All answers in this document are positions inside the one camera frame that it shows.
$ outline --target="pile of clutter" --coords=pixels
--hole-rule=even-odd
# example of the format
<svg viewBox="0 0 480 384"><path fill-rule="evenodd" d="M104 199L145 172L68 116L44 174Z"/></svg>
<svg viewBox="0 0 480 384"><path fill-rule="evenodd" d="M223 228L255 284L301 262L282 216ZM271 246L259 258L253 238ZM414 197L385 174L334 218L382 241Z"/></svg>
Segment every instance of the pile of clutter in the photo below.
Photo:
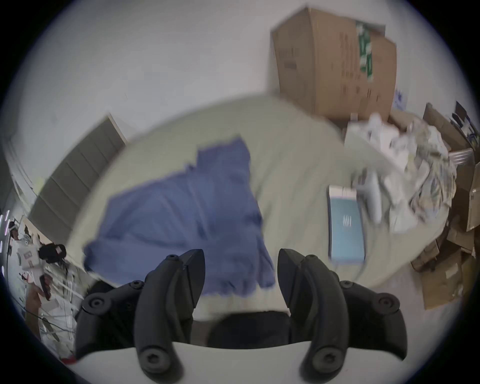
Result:
<svg viewBox="0 0 480 384"><path fill-rule="evenodd" d="M456 167L442 136L434 126L414 118L405 133L382 122L377 113L368 121L351 121L345 146L370 156L369 168L354 178L353 186L366 197L371 220L382 220L380 183L391 206L390 232L402 233L437 217L443 204L451 207Z"/></svg>

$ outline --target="blue book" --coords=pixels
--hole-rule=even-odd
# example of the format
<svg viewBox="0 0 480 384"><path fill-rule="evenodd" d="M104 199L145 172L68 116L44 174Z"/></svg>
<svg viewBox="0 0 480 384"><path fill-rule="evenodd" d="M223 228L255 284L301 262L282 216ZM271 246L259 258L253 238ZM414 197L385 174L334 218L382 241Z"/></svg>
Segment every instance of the blue book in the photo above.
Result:
<svg viewBox="0 0 480 384"><path fill-rule="evenodd" d="M330 260L334 264L362 264L365 242L357 191L328 186Z"/></svg>

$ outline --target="screw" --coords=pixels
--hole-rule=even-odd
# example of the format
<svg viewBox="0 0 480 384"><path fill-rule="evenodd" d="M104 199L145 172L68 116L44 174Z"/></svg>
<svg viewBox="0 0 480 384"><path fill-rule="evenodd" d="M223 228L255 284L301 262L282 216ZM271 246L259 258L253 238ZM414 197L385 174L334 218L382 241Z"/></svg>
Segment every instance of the screw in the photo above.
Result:
<svg viewBox="0 0 480 384"><path fill-rule="evenodd" d="M351 281L348 281L348 280L342 280L342 281L340 281L340 286L342 288L352 288L353 283Z"/></svg>
<svg viewBox="0 0 480 384"><path fill-rule="evenodd" d="M101 306L103 305L103 300L101 300L101 299L93 299L92 302L90 303L90 305L91 305L93 308L101 307Z"/></svg>
<svg viewBox="0 0 480 384"><path fill-rule="evenodd" d="M343 365L343 353L335 347L323 347L312 357L313 368L319 373L332 373Z"/></svg>
<svg viewBox="0 0 480 384"><path fill-rule="evenodd" d="M141 280L134 280L130 283L130 287L133 289L141 289L144 286L144 282Z"/></svg>
<svg viewBox="0 0 480 384"><path fill-rule="evenodd" d="M391 308L393 306L393 301L388 297L382 297L378 302L385 307Z"/></svg>
<svg viewBox="0 0 480 384"><path fill-rule="evenodd" d="M147 356L147 360L150 364L158 364L160 358L155 353L152 353Z"/></svg>
<svg viewBox="0 0 480 384"><path fill-rule="evenodd" d="M335 361L335 355L332 353L329 353L328 355L325 355L324 357L324 362L327 364L332 364Z"/></svg>
<svg viewBox="0 0 480 384"><path fill-rule="evenodd" d="M171 360L162 348L150 347L139 355L142 368L150 373L166 372L171 366Z"/></svg>

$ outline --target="black object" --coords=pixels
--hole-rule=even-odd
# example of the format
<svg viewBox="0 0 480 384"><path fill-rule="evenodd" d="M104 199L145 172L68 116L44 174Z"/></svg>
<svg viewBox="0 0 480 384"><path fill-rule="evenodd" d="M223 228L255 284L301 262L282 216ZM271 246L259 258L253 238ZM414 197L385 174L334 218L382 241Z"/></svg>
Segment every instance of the black object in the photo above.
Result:
<svg viewBox="0 0 480 384"><path fill-rule="evenodd" d="M45 260L48 264L59 263L66 255L67 251L63 244L50 243L42 245L38 250L38 257Z"/></svg>
<svg viewBox="0 0 480 384"><path fill-rule="evenodd" d="M45 275L40 276L40 285L42 286L42 291L43 291L43 293L45 293L45 298L46 298L47 300L50 300L50 298L52 297L52 295L51 295L50 292L48 291L47 285L45 284Z"/></svg>
<svg viewBox="0 0 480 384"><path fill-rule="evenodd" d="M407 332L395 296L339 281L316 256L289 249L280 250L277 273L291 316L228 316L211 331L209 347L266 348L311 340L300 374L315 383L340 372L348 347L384 350L400 359L407 355ZM149 378L176 382L183 368L172 342L190 343L204 275L203 251L192 250L168 256L147 275L145 284L134 281L89 295L78 318L76 358L135 346Z"/></svg>

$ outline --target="white device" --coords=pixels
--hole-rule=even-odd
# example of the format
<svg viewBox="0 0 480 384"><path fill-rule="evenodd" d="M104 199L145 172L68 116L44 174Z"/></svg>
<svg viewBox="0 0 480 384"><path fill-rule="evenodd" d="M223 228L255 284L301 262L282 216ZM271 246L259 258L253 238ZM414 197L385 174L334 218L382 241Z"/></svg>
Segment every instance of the white device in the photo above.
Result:
<svg viewBox="0 0 480 384"><path fill-rule="evenodd" d="M42 286L42 276L45 274L45 271L43 270L45 261L38 256L37 246L33 244L20 246L18 247L17 255L22 269L30 273L34 284L45 292L45 289Z"/></svg>
<svg viewBox="0 0 480 384"><path fill-rule="evenodd" d="M382 221L382 195L377 172L365 168L354 178L352 187L364 199L370 220L375 224L380 224Z"/></svg>

